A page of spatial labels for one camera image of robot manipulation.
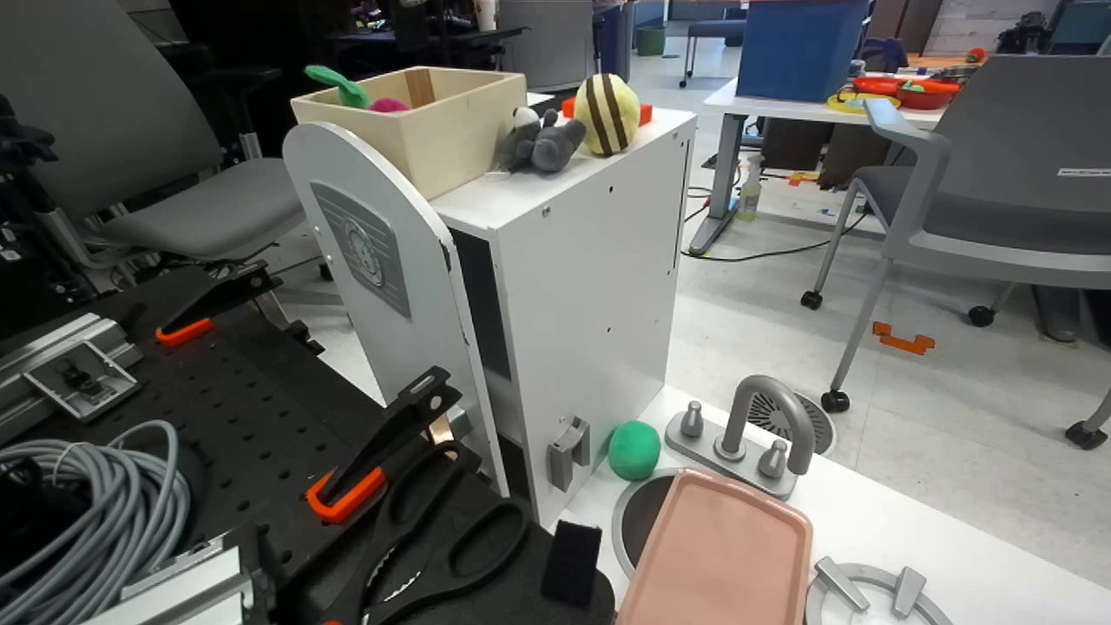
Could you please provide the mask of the green plush toy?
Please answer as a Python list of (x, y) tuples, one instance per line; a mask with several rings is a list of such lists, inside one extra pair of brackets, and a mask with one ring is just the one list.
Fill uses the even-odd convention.
[(303, 74), (312, 82), (335, 87), (340, 95), (344, 109), (370, 109), (372, 105), (370, 95), (335, 67), (311, 62)]

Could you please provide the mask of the pink toy sink basin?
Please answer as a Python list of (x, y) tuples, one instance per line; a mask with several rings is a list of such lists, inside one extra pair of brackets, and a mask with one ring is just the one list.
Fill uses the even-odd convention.
[(813, 524), (746, 484), (683, 469), (616, 625), (803, 625)]

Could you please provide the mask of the green plush ball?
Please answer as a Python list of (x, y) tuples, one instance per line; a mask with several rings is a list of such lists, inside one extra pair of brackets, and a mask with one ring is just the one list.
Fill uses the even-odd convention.
[(658, 473), (661, 435), (643, 419), (627, 419), (609, 436), (609, 466), (627, 484), (643, 484)]

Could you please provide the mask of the black orange clamp rear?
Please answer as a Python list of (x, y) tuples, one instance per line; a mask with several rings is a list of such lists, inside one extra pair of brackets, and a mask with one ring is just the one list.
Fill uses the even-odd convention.
[(250, 267), (228, 278), (220, 278), (217, 284), (201, 289), (186, 309), (166, 317), (152, 341), (161, 346), (186, 346), (205, 333), (217, 331), (217, 321), (228, 309), (253, 304), (261, 317), (274, 311), (272, 292), (277, 289), (277, 278), (269, 267)]

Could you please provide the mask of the pink plush toy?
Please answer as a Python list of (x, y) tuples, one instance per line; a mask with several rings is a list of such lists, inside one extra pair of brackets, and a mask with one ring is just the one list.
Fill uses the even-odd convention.
[(399, 97), (379, 97), (370, 105), (370, 111), (411, 111), (411, 105)]

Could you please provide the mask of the black orange clamp front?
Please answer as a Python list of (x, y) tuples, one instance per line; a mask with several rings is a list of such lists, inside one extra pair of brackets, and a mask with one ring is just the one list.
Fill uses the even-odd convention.
[(379, 418), (364, 446), (306, 488), (306, 508), (323, 524), (348, 524), (395, 475), (411, 450), (431, 442), (431, 424), (444, 418), (462, 393), (441, 366), (416, 376)]

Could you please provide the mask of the grey toy faucet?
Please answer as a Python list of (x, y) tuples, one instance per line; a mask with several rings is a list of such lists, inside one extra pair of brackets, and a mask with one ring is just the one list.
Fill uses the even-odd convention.
[(830, 446), (824, 409), (770, 376), (738, 387), (727, 419), (687, 402), (665, 428), (665, 442), (706, 469), (789, 500), (813, 459)]

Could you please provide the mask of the white toy kitchen cabinet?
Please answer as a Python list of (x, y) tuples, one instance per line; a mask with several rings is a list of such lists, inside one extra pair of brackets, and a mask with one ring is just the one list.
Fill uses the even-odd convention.
[(665, 109), (620, 157), (491, 170), (431, 198), (336, 120), (285, 139), (379, 389), (444, 369), (456, 436), (540, 522), (668, 387), (691, 142), (694, 117)]

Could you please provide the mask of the grey raccoon plush toy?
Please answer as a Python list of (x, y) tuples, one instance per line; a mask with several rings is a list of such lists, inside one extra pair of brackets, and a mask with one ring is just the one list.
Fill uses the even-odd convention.
[(496, 147), (500, 170), (561, 175), (586, 137), (585, 120), (557, 120), (535, 109), (519, 109)]

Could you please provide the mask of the wooden box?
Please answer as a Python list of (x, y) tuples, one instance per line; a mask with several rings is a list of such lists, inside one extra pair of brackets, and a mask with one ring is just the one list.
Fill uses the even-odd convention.
[(399, 97), (411, 111), (344, 109), (335, 87), (319, 87), (293, 97), (293, 113), (352, 128), (428, 198), (494, 170), (512, 113), (529, 105), (526, 75), (500, 69), (407, 67), (359, 87), (370, 102)]

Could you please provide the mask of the black scissors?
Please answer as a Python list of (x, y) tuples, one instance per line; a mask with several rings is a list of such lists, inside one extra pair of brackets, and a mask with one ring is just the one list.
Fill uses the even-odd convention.
[(352, 616), (359, 625), (395, 625), (407, 616), (483, 587), (512, 565), (531, 532), (531, 513), (515, 495), (494, 495), (452, 529), (438, 522), (452, 488), (472, 473), (456, 447), (421, 450), (379, 510), (382, 546), (353, 576)]

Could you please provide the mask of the yellow striped plush toy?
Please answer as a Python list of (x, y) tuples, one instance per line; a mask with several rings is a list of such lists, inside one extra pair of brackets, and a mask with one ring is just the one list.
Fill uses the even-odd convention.
[(620, 74), (593, 74), (576, 89), (572, 117), (593, 157), (620, 157), (639, 131), (639, 95)]

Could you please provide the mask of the grey chair left background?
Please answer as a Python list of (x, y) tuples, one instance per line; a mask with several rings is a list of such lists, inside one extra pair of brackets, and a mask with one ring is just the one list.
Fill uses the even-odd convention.
[(117, 0), (0, 0), (0, 89), (54, 139), (27, 178), (83, 267), (131, 249), (232, 260), (303, 219), (282, 160), (223, 160), (198, 97)]

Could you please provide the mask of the black orange clamp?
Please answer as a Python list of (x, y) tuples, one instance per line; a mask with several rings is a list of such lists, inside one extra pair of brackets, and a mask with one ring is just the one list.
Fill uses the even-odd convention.
[(253, 304), (261, 317), (274, 311), (272, 292), (277, 289), (277, 278), (269, 267), (250, 267), (228, 278), (220, 278), (217, 284), (201, 289), (186, 309), (166, 317), (152, 341), (161, 346), (186, 346), (205, 333), (217, 331), (217, 321), (228, 309)]
[(441, 366), (416, 376), (379, 418), (364, 446), (306, 488), (306, 508), (323, 524), (348, 524), (395, 475), (411, 450), (431, 442), (431, 424), (444, 418), (462, 393)]

